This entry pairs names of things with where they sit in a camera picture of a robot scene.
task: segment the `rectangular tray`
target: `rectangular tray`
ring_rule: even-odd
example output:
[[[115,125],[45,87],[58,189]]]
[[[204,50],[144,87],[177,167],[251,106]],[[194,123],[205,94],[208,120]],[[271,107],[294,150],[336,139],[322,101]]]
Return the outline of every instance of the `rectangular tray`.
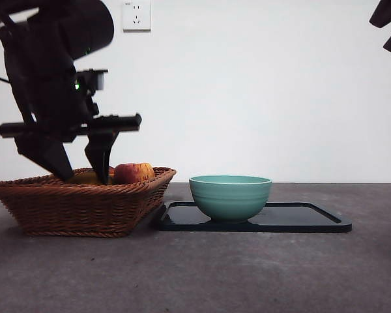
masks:
[[[281,233],[345,233],[352,222],[306,202],[268,202],[258,215],[242,223],[212,221],[194,202],[167,202],[152,220],[165,231],[252,231]]]

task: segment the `wall socket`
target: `wall socket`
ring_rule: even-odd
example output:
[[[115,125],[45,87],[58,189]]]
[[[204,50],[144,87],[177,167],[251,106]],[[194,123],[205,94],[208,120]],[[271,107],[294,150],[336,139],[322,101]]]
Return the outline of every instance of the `wall socket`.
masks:
[[[129,1],[123,3],[123,31],[151,30],[151,2]]]

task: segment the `ceramic bowl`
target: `ceramic bowl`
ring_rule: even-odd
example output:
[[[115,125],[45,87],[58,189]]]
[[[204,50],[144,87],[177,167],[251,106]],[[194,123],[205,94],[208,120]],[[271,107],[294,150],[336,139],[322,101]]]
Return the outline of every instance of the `ceramic bowl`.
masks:
[[[268,201],[272,181],[252,176],[210,175],[190,178],[200,211],[217,222],[244,222]]]

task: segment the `red apple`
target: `red apple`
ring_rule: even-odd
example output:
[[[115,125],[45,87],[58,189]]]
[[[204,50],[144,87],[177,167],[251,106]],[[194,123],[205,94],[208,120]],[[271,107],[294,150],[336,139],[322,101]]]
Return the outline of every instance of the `red apple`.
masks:
[[[146,181],[155,177],[155,172],[149,163],[126,163],[116,166],[114,171],[115,184],[125,185]]]

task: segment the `gray table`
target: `gray table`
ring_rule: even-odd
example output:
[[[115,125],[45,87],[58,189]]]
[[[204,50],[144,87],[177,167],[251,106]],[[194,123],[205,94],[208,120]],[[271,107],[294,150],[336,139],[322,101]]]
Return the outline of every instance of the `gray table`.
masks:
[[[191,200],[172,183],[166,201]],[[270,201],[310,201],[350,233],[156,231],[26,237],[0,204],[0,313],[388,312],[391,185],[274,184]]]

